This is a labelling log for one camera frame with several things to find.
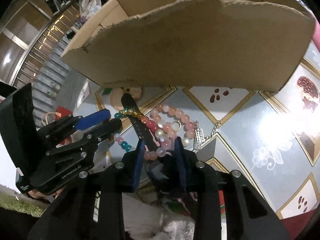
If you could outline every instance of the floor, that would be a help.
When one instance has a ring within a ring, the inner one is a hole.
[[[84,100],[77,106],[84,83]],[[87,116],[103,108],[112,115],[117,112],[110,102],[113,92],[102,95],[101,87],[79,73],[69,75],[65,84],[56,101],[73,107],[74,115]],[[303,90],[305,84],[313,89]],[[311,42],[302,63],[277,94],[216,87],[142,88],[137,104],[148,116],[159,103],[182,109],[192,121],[199,121],[205,136],[216,128],[196,153],[198,159],[220,171],[240,170],[282,219],[307,212],[320,201],[319,87],[320,54]],[[185,131],[177,134],[183,138]],[[122,135],[136,146],[138,137],[128,119],[123,121]],[[193,141],[186,148],[193,150]],[[119,161],[124,153],[114,141],[100,143],[96,168],[103,170],[106,160]]]

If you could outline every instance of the blue bead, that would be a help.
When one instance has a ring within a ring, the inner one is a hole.
[[[120,146],[125,149],[125,147],[128,145],[128,143],[126,141],[123,141],[122,143],[120,143]]]
[[[130,152],[130,149],[132,148],[132,146],[130,144],[125,146],[125,151],[126,152]]]

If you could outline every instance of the metal railing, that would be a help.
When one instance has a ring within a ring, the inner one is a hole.
[[[60,55],[68,45],[67,32],[81,25],[78,8],[76,1],[68,2],[51,18],[24,51],[10,78],[9,84],[17,88],[32,84],[37,127],[45,113],[55,110],[55,97],[68,74],[69,67]]]

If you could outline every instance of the torn cardboard edge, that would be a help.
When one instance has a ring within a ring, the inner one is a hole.
[[[174,3],[167,4],[164,6],[161,6],[159,8],[153,9],[152,11],[146,12],[141,15],[134,15],[131,17],[128,17],[118,23],[113,23],[111,25],[108,25],[106,27],[102,27],[94,36],[90,37],[89,40],[82,46],[82,48],[88,49],[90,44],[96,40],[100,40],[104,38],[104,34],[107,33],[108,31],[112,31],[113,28],[121,27],[123,25],[128,24],[130,22],[129,27],[135,27],[135,26],[140,26],[140,25],[148,25],[153,22],[156,22],[159,20],[161,17],[173,12],[173,11],[178,11],[183,9],[185,6],[188,6],[189,2],[194,2],[194,1],[203,1],[203,0],[176,0]],[[292,11],[294,13],[297,13],[301,16],[309,17],[312,18],[312,15],[310,15],[308,12],[301,12],[298,11],[297,9],[291,8],[287,5],[281,5],[281,4],[276,4],[276,3],[271,3],[271,2],[253,2],[253,1],[248,1],[248,0],[217,0],[220,1],[222,6],[231,6],[231,5],[264,5],[264,6],[275,6],[275,7],[280,7],[283,9],[287,9],[289,11]],[[147,21],[148,18],[150,19],[150,16],[156,15],[157,17],[151,18],[151,21]]]
[[[63,60],[103,87],[278,91],[315,27],[295,0],[110,0],[93,18]]]

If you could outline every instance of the metal screw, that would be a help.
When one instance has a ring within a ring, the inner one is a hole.
[[[88,176],[88,173],[86,172],[86,171],[81,171],[80,173],[79,173],[79,177],[81,178],[81,179],[84,179],[84,178],[86,178]]]
[[[241,172],[238,170],[231,171],[232,176],[239,178],[241,176]]]
[[[197,166],[198,168],[203,168],[203,167],[204,167],[204,162],[198,161],[198,162],[196,162],[196,166]]]
[[[117,163],[115,164],[115,167],[116,167],[117,169],[122,169],[122,168],[124,167],[124,164],[123,164],[122,162],[117,162]]]

